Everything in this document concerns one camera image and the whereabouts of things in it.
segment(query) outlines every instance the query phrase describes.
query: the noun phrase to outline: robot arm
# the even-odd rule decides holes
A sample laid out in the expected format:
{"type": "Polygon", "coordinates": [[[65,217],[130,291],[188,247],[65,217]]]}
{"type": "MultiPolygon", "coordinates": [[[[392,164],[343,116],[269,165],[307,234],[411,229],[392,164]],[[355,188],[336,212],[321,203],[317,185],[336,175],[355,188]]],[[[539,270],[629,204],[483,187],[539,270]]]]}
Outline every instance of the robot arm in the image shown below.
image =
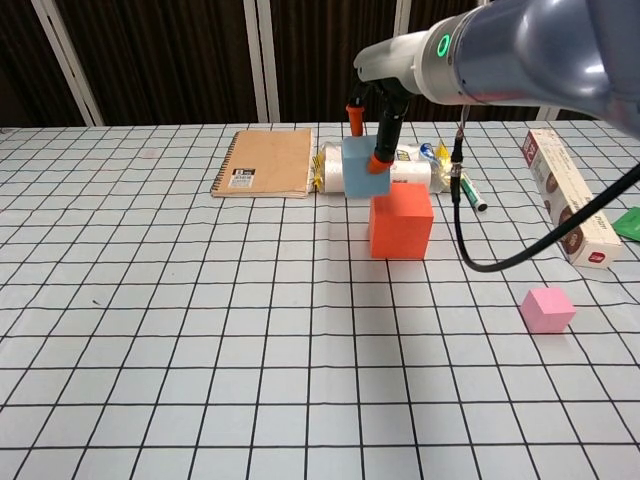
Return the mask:
{"type": "Polygon", "coordinates": [[[640,138],[640,2],[496,0],[362,50],[385,111],[369,170],[391,165],[409,99],[558,106],[640,138]]]}

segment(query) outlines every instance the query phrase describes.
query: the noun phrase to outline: red cube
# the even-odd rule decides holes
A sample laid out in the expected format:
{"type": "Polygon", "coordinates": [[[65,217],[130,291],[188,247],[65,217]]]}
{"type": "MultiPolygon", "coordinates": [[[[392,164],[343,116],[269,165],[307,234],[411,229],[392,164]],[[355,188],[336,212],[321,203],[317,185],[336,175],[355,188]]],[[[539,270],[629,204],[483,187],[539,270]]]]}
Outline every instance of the red cube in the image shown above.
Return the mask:
{"type": "Polygon", "coordinates": [[[391,193],[371,199],[371,257],[423,259],[427,251],[433,208],[422,183],[392,183],[391,193]]]}

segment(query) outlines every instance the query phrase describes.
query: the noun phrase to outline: spiral notebook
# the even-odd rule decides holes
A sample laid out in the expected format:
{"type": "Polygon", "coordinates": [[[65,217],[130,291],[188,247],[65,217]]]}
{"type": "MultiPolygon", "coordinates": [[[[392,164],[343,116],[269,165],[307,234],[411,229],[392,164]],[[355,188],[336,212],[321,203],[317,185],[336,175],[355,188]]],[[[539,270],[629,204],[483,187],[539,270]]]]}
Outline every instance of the spiral notebook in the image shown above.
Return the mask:
{"type": "Polygon", "coordinates": [[[235,134],[213,182],[214,197],[306,197],[311,129],[235,134]]]}

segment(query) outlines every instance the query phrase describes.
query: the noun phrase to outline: table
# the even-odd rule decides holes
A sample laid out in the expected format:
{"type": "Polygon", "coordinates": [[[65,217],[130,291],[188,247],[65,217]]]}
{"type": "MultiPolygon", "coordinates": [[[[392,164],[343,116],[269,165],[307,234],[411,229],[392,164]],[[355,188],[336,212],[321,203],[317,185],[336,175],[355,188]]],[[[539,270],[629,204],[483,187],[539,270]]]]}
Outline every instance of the table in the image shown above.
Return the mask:
{"type": "MultiPolygon", "coordinates": [[[[594,192],[640,156],[601,122],[470,123],[489,204],[463,205],[475,259],[549,231],[518,148],[545,126],[594,192]]],[[[478,274],[448,195],[425,262],[369,258],[367,201],[210,196],[234,132],[295,127],[316,145],[348,132],[2,131],[1,477],[638,478],[639,245],[610,270],[554,247],[478,274]],[[530,336],[518,314],[544,285],[578,308],[564,335],[530,336]]],[[[454,132],[407,123],[400,143],[454,132]]],[[[639,204],[635,186],[606,213],[639,204]]]]}

